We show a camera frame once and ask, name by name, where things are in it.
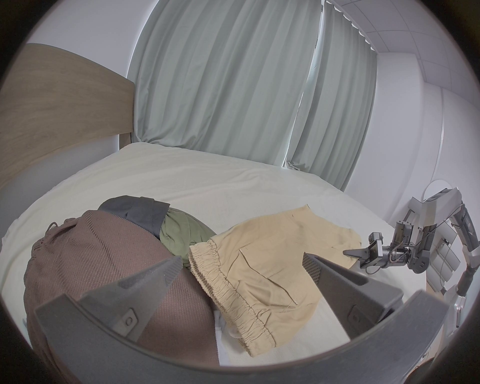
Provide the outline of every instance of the curtain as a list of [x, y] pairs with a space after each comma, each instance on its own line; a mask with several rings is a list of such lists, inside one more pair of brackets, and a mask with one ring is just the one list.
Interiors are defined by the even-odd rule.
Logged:
[[170, 0], [145, 46], [134, 141], [281, 166], [320, 0]]
[[328, 2], [285, 158], [344, 190], [372, 109], [376, 53]]

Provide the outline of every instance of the headboard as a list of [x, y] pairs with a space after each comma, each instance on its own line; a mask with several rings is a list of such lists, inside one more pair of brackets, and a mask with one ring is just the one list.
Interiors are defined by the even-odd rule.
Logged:
[[0, 88], [0, 188], [40, 159], [133, 130], [134, 84], [63, 49], [23, 46]]

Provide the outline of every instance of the brown textured fabric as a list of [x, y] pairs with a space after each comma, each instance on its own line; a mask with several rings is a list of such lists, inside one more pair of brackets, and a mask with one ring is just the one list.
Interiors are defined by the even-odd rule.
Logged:
[[[34, 351], [74, 382], [48, 348], [35, 308], [62, 293], [78, 300], [86, 291], [169, 257], [155, 236], [107, 212], [87, 211], [49, 228], [33, 245], [24, 276], [27, 330]], [[211, 301], [189, 271], [183, 269], [172, 283], [137, 344], [183, 362], [218, 365]]]

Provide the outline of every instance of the olive green fabric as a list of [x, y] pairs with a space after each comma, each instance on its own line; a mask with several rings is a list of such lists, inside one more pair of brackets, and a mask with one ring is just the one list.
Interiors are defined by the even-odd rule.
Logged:
[[160, 229], [160, 241], [174, 255], [181, 256], [183, 266], [189, 268], [188, 248], [208, 241], [216, 235], [195, 217], [175, 208], [169, 208]]

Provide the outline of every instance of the white bed sheet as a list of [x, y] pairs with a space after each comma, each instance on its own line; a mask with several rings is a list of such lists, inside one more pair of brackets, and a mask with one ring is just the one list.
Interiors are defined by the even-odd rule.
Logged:
[[[23, 276], [33, 243], [51, 222], [60, 225], [69, 217], [97, 209], [108, 198], [125, 194], [168, 202], [216, 233], [255, 216], [305, 204], [318, 216], [354, 229], [364, 246], [371, 232], [380, 231], [389, 239], [394, 231], [370, 210], [315, 175], [205, 152], [133, 143], [61, 182], [15, 220], [2, 239], [0, 290], [27, 340]], [[401, 288], [404, 300], [426, 288], [425, 274], [416, 275], [406, 267], [381, 270], [373, 277]], [[292, 341], [259, 357], [248, 356], [228, 331], [222, 337], [231, 365], [302, 359], [348, 341], [324, 299]]]

